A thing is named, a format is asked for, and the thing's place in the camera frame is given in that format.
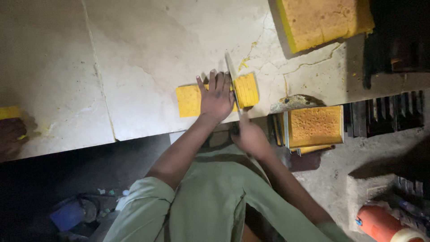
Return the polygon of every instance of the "left hand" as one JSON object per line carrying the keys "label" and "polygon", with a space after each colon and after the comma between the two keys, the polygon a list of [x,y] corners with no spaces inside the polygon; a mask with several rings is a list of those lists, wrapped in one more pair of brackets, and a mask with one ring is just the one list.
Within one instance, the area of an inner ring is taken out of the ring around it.
{"label": "left hand", "polygon": [[27,139],[18,140],[26,134],[24,123],[19,118],[0,120],[0,163],[14,159]]}
{"label": "left hand", "polygon": [[209,90],[203,85],[200,76],[196,77],[202,94],[200,115],[207,115],[217,123],[223,121],[233,110],[234,96],[230,91],[230,74],[218,72],[215,78],[215,70],[211,70],[209,77]]}

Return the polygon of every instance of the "orange bottle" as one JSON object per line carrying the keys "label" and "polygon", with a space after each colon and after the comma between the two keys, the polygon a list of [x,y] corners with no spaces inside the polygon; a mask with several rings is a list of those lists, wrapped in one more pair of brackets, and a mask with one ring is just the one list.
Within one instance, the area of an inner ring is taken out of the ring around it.
{"label": "orange bottle", "polygon": [[424,242],[424,235],[402,226],[398,219],[379,206],[362,206],[356,222],[377,242]]}

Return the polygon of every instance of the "knife blade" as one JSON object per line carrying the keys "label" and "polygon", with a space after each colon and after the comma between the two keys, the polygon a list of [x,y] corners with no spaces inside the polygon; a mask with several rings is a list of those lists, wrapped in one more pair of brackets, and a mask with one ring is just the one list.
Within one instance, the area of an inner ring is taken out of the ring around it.
{"label": "knife blade", "polygon": [[237,98],[236,88],[234,87],[234,82],[233,82],[233,80],[236,80],[238,76],[236,74],[236,70],[234,69],[233,62],[231,61],[230,54],[228,52],[225,53],[225,62],[227,63],[227,70],[230,72],[231,86],[234,93],[234,102],[236,103],[237,113],[239,114],[239,119],[240,119],[240,116],[242,116],[242,113],[240,112],[239,99]]}

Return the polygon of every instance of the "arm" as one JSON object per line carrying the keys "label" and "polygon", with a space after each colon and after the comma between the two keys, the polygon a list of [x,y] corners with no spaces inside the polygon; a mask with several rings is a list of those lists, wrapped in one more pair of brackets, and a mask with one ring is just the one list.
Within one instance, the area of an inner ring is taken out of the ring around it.
{"label": "arm", "polygon": [[333,222],[330,215],[276,157],[261,128],[251,123],[246,114],[240,119],[240,136],[232,139],[243,151],[251,154],[259,162],[275,191],[300,210],[309,221],[315,225]]}
{"label": "arm", "polygon": [[191,165],[198,149],[209,134],[233,109],[234,97],[230,91],[230,75],[215,70],[210,72],[209,90],[201,78],[197,83],[202,94],[200,116],[177,141],[175,141],[155,162],[145,177],[156,177],[176,189]]}

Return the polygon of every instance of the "concrete floor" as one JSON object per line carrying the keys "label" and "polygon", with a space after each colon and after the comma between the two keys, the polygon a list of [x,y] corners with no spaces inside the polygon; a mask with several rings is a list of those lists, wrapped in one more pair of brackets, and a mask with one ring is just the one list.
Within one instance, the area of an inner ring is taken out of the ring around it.
{"label": "concrete floor", "polygon": [[[317,170],[294,174],[339,226],[347,230],[353,222],[348,217],[348,189],[353,189],[347,186],[348,174],[367,162],[408,152],[430,135],[429,115],[426,111],[424,128],[368,139],[345,137],[345,144],[322,155]],[[0,207],[6,211],[0,219],[0,235],[13,237],[25,226],[32,228],[30,237],[41,230],[48,233],[52,224],[45,214],[52,205],[81,192],[98,193],[97,189],[114,189],[116,195],[121,194],[147,173],[169,145],[169,135],[164,134],[0,164]],[[115,199],[108,206],[114,207]],[[10,226],[14,222],[22,226]],[[355,241],[373,241],[365,234],[347,233]]]}

